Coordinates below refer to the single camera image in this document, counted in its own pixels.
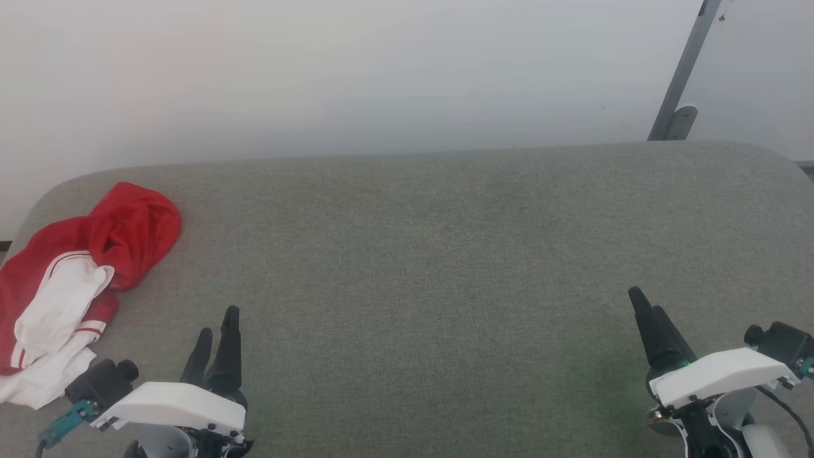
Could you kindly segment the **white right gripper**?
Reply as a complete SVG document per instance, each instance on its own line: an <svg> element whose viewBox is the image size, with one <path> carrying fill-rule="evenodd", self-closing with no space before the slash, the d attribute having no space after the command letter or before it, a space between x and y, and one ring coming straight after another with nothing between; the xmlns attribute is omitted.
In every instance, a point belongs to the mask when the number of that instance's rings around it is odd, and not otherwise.
<svg viewBox="0 0 814 458"><path fill-rule="evenodd" d="M628 290L628 296L649 367L687 365L648 382L651 393L664 408L683 408L695 400L760 385L774 389L781 378L791 385L800 383L799 377L782 362L750 348L715 352L697 360L660 305L653 307L636 286Z"/></svg>

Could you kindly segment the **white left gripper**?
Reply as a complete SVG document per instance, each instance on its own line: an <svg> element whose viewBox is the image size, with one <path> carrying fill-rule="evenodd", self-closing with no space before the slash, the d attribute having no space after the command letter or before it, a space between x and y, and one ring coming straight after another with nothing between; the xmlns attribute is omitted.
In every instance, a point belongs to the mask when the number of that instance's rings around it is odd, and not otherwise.
<svg viewBox="0 0 814 458"><path fill-rule="evenodd" d="M221 339L205 377L210 391L231 394L242 385L240 309L230 305ZM146 382L102 412L92 423L105 431L125 428L134 442L126 457L244 457L254 442L244 434L246 408L195 385L203 385L213 333L203 328L180 383Z"/></svg>

